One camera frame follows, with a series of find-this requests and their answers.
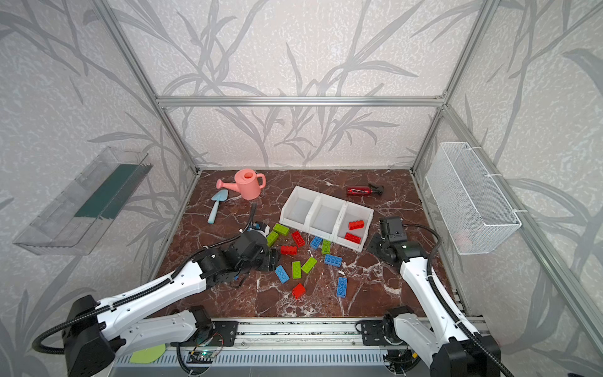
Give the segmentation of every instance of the red lego brick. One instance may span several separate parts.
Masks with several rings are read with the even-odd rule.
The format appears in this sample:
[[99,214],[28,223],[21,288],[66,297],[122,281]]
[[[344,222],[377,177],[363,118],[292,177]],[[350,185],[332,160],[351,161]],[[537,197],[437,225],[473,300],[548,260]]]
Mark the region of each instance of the red lego brick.
[[354,236],[351,233],[346,233],[346,236],[344,238],[348,241],[355,242],[357,244],[360,244],[360,242],[362,241],[362,238],[360,238],[359,236]]
[[293,288],[293,296],[295,296],[296,299],[300,299],[301,296],[303,296],[303,294],[306,292],[306,289],[303,287],[302,284],[298,284],[297,287]]
[[303,240],[303,237],[300,234],[299,230],[293,232],[291,236],[293,237],[293,241],[295,241],[295,243],[297,244],[297,247],[302,247],[306,244],[306,241]]
[[362,221],[362,220],[351,221],[350,224],[348,224],[347,227],[350,230],[364,228],[364,221]]
[[297,248],[295,246],[281,246],[280,253],[283,255],[297,255]]

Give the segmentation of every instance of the white storage bin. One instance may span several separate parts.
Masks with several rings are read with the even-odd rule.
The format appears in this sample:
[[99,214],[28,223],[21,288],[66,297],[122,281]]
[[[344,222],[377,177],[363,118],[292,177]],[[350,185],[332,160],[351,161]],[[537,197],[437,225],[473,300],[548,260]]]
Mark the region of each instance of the white storage bin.
[[[351,221],[364,221],[364,228],[348,230]],[[357,252],[368,238],[373,210],[320,192],[296,186],[280,213],[280,223]],[[360,244],[348,241],[346,233],[362,238]]]
[[283,221],[285,221],[287,226],[307,232],[308,226],[304,228],[304,223],[319,194],[319,192],[296,186],[280,212],[280,223],[284,225]]
[[310,227],[307,232],[333,241],[331,238],[335,234],[335,226],[341,222],[341,209],[346,202],[323,194],[320,194],[315,202],[317,205],[310,214]]

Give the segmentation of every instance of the watering can spout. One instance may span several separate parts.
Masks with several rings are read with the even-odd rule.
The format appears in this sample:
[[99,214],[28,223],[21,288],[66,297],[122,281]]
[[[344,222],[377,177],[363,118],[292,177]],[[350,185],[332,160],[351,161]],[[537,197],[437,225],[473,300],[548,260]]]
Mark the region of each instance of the watering can spout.
[[239,190],[239,186],[236,183],[224,183],[221,179],[218,179],[218,181],[216,182],[216,188],[226,188],[232,191],[241,192],[241,190]]

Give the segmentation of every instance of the light blue trowel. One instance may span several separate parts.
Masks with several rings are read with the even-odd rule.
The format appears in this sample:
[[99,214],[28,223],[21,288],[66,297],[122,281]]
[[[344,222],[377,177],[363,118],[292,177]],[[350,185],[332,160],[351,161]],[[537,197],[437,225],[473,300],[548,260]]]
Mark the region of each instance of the light blue trowel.
[[218,191],[212,197],[212,200],[215,200],[216,202],[213,204],[212,213],[209,214],[209,219],[207,219],[208,223],[213,224],[213,222],[216,220],[216,215],[218,214],[218,205],[220,204],[221,201],[224,201],[227,198],[228,198],[228,190],[227,189]]

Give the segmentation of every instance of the green lego brick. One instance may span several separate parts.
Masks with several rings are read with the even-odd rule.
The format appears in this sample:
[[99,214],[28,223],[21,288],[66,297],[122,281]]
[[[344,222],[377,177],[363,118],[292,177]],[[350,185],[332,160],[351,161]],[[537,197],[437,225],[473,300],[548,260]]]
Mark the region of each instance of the green lego brick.
[[271,247],[272,245],[274,245],[274,243],[276,242],[276,240],[279,238],[279,234],[276,232],[270,232],[270,234],[266,237],[266,239],[268,240],[268,247]]
[[310,271],[312,270],[312,267],[314,267],[314,265],[316,264],[317,260],[314,259],[313,257],[310,257],[310,259],[308,259],[308,261],[306,263],[303,264],[302,266],[302,270],[306,273],[309,274]]
[[323,240],[323,254],[331,254],[331,241]]
[[283,226],[281,224],[276,224],[274,226],[274,228],[272,228],[272,230],[282,236],[286,236],[287,234],[289,234],[289,228],[287,228],[286,226]]
[[302,263],[301,262],[293,262],[291,264],[293,267],[293,279],[301,279],[302,278]]

